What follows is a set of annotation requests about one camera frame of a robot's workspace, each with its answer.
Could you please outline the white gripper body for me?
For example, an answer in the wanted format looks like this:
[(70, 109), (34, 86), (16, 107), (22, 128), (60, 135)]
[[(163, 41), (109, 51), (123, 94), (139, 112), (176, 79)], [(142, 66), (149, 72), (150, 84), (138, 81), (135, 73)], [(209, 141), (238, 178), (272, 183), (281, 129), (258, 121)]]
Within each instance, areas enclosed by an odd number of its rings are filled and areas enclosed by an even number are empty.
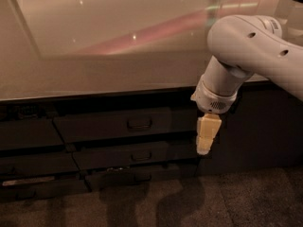
[(198, 109), (205, 114), (225, 114), (235, 102), (237, 94), (220, 96), (211, 92), (205, 84), (205, 76), (201, 76), (196, 89), (190, 99), (194, 101)]

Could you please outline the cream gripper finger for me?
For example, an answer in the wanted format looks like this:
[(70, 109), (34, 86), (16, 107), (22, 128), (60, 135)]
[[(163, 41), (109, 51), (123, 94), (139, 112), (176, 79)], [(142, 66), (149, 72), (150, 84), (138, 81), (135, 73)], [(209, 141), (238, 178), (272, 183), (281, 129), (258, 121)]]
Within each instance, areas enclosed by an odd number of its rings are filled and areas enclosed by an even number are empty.
[(221, 127), (222, 120), (217, 114), (206, 113), (197, 120), (196, 146), (199, 155), (207, 155)]

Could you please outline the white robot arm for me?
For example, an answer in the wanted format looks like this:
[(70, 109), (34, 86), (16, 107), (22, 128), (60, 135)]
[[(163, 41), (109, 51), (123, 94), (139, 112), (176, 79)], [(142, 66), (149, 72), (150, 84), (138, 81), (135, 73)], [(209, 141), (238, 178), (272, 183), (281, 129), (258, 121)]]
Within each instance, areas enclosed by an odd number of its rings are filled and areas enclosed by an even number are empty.
[(225, 16), (207, 35), (211, 59), (191, 100), (205, 115), (197, 120), (197, 153), (209, 153), (238, 90), (253, 75), (269, 79), (303, 100), (303, 46), (282, 39), (279, 21), (270, 16)]

